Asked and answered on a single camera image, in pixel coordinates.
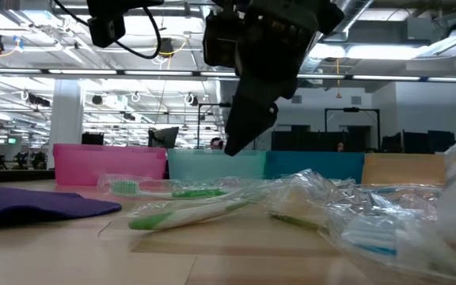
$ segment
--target computer monitor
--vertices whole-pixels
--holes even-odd
[[[149,147],[173,149],[175,147],[177,135],[179,135],[178,127],[171,127],[158,131],[149,130]]]

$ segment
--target plastic bin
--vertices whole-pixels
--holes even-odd
[[[326,178],[352,178],[361,183],[363,158],[361,153],[269,151],[265,176],[273,179],[312,169]]]
[[[55,181],[62,186],[96,186],[101,174],[163,179],[166,149],[54,145]]]
[[[168,150],[170,179],[264,178],[265,159],[264,151],[230,157],[221,150]]]

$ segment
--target ceiling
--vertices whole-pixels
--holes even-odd
[[[105,49],[93,46],[86,27],[47,2],[47,5],[37,6],[34,1],[21,1],[17,8],[0,7],[0,35],[5,45],[0,68],[216,71],[204,63],[202,49],[204,18],[213,6],[208,1],[191,0],[189,3],[188,12],[181,1],[170,1],[151,10],[161,28],[161,37],[170,38],[175,50],[170,59],[155,60],[140,59],[117,46]],[[80,18],[88,18],[85,1],[69,0],[63,4]],[[447,38],[444,27],[456,21],[456,17],[448,17],[455,14],[456,0],[443,0],[440,5],[436,1],[375,0],[345,35],[345,41],[322,39],[302,71],[456,76],[456,57],[420,57],[420,53],[426,52],[432,43]],[[125,17],[125,23],[127,35],[121,42],[136,51],[152,53],[156,42],[148,17],[144,17],[142,11],[131,11]],[[360,48],[360,51],[355,51],[362,46],[365,51]],[[404,46],[410,55],[400,50],[388,50],[389,46]],[[389,59],[396,55],[400,58]],[[337,81],[304,83],[306,86],[302,87],[329,88],[336,86]],[[0,135],[20,134],[33,146],[47,143],[51,109],[30,105],[25,99],[32,94],[53,104],[54,84],[54,76],[0,74],[0,109],[3,110],[0,112]],[[187,104],[184,98],[191,94],[200,103],[219,103],[233,95],[218,80],[212,79],[138,79],[91,74],[80,79],[80,84],[86,95],[85,131],[104,132],[107,143],[114,145],[146,144],[149,127],[177,125],[181,126],[178,143],[182,147],[194,147],[198,108]],[[343,87],[368,91],[380,85],[381,82],[370,81],[342,84]],[[94,96],[102,96],[105,103],[94,104]],[[125,120],[118,113],[121,109],[134,112],[136,121]],[[208,110],[204,107],[202,110],[206,116],[200,124],[200,140],[204,144],[216,136],[223,136],[224,119],[218,107]]]

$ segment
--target table surface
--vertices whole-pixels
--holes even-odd
[[[107,197],[53,180],[0,186]],[[256,208],[172,230],[99,234],[123,213],[0,230],[0,285],[370,284],[315,230]]]

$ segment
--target person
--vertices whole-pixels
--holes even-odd
[[[222,150],[222,145],[224,142],[222,141],[221,138],[213,138],[211,140],[211,149],[212,150]]]
[[[337,143],[337,152],[344,152],[344,143],[343,142]]]

